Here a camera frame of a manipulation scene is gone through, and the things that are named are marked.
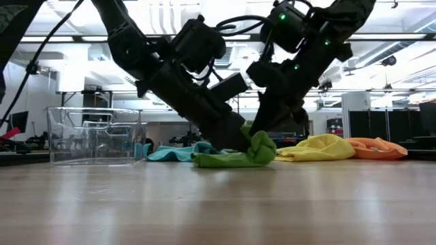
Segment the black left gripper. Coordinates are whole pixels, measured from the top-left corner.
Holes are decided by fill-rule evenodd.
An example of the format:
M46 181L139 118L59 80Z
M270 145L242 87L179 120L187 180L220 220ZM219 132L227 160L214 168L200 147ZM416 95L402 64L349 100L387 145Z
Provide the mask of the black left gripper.
M149 88L179 116L194 124L217 150L246 152L250 142L241 127L245 119L232 111L227 101L220 101L209 88L200 88L165 69L149 81Z

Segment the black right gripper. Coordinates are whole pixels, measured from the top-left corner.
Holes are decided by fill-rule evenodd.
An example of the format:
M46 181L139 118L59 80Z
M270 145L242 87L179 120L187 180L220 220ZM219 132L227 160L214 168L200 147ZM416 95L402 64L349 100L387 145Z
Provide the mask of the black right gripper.
M262 61L272 61L274 48L266 46ZM336 59L337 45L333 42L307 44L292 59L280 62L285 87L266 88L259 93L258 112L250 128L250 135L258 131L269 131L285 121L306 126L309 121L307 111L303 108L304 97L309 90L319 85L319 78Z

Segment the green microfiber towel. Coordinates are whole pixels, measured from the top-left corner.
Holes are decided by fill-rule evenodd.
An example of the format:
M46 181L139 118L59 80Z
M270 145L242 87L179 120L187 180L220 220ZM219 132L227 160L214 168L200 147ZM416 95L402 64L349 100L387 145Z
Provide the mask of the green microfiber towel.
M192 153L193 165L199 168L242 168L265 167L276 157L275 142L265 131L249 134L251 127L244 125L240 128L249 140L246 152L231 152L225 154Z

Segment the yellow microfiber towel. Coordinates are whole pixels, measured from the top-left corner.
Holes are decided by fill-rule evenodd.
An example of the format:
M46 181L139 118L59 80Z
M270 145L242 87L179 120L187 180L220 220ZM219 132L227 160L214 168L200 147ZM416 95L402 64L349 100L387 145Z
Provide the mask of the yellow microfiber towel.
M338 161L353 157L356 151L345 139L333 134L309 136L307 139L277 149L276 161L309 162L309 161Z

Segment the blue microfiber towel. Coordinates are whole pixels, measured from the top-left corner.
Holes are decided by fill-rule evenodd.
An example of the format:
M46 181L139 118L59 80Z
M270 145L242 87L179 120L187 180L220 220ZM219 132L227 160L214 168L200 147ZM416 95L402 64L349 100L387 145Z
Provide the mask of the blue microfiber towel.
M148 162L192 162L191 155L225 154L225 151L216 150L208 142L197 142L193 146L159 146L155 152L149 153L151 144L136 143L134 145L134 159L144 159Z

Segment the orange microfiber towel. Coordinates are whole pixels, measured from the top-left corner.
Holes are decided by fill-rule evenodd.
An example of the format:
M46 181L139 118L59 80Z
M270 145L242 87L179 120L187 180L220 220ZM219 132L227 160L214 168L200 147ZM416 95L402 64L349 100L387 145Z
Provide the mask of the orange microfiber towel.
M408 155L408 150L380 137L352 137L346 139L356 151L354 158L369 160L397 160Z

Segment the clear plastic basket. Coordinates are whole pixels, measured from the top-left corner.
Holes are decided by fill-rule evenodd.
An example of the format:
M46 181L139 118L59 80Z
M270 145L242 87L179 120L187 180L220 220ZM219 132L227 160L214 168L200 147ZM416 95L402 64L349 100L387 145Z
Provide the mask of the clear plastic basket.
M129 165L146 138L139 110L49 107L46 116L52 165Z

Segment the dark robot rig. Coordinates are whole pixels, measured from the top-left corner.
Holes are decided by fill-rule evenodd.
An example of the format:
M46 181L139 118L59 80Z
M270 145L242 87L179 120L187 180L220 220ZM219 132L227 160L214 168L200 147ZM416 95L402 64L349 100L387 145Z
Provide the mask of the dark robot rig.
M174 136L169 140L170 144L182 144L183 147L189 147L196 142L200 142L202 138L194 133L193 131L188 131L183 136Z

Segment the rack with red bins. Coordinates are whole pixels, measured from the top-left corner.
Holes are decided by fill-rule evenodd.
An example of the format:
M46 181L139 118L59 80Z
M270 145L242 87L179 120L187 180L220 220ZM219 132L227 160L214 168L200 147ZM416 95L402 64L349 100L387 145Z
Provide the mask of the rack with red bins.
M326 132L343 137L343 121L341 118L331 118L326 121Z

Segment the dark partition panels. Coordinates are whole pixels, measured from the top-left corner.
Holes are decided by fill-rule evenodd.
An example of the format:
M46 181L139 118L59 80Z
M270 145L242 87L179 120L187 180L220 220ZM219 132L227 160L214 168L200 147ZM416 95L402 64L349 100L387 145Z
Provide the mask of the dark partition panels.
M350 137L367 137L400 143L423 136L417 110L349 111Z

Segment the black office desk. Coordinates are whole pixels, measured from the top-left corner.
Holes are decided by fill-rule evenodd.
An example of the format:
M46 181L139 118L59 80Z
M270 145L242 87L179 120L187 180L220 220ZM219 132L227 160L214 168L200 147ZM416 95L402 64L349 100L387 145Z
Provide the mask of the black office desk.
M436 135L416 136L397 140L394 143L408 150L436 150Z

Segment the dark monitor screen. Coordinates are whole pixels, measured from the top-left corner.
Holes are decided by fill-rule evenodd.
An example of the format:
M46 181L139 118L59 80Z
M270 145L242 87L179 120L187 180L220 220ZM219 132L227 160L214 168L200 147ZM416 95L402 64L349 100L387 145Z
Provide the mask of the dark monitor screen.
M436 134L436 103L420 103L419 107L424 130Z

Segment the small dark monitor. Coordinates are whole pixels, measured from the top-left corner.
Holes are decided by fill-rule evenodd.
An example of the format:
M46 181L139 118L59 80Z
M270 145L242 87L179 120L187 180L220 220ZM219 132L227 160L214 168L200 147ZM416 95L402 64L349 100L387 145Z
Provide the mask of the small dark monitor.
M28 116L28 111L10 114L7 120L7 131L17 128L19 133L25 133L27 129Z

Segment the black folded stand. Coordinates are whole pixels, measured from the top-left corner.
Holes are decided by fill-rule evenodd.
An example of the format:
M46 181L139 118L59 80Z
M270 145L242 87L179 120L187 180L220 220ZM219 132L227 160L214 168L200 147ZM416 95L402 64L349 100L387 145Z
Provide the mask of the black folded stand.
M0 137L0 152L14 152L17 154L31 153L31 149L23 144L10 139Z

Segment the red flat bar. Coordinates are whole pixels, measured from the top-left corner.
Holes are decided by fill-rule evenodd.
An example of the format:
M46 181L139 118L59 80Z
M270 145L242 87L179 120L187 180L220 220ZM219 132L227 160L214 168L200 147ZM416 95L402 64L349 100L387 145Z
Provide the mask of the red flat bar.
M14 127L13 129L7 131L5 134L0 136L0 139L8 140L19 133L20 133L20 129L18 127Z

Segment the black table frame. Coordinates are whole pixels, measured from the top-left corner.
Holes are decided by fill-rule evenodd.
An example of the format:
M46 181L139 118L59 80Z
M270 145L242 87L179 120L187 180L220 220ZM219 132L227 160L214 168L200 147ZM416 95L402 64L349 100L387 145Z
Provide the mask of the black table frame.
M64 107L65 104L75 95L105 95L108 94L108 98L105 100L108 102L108 108L113 108L114 101L114 92L113 91L105 91L105 90L82 90L82 91L57 91L56 94L61 96L61 107Z

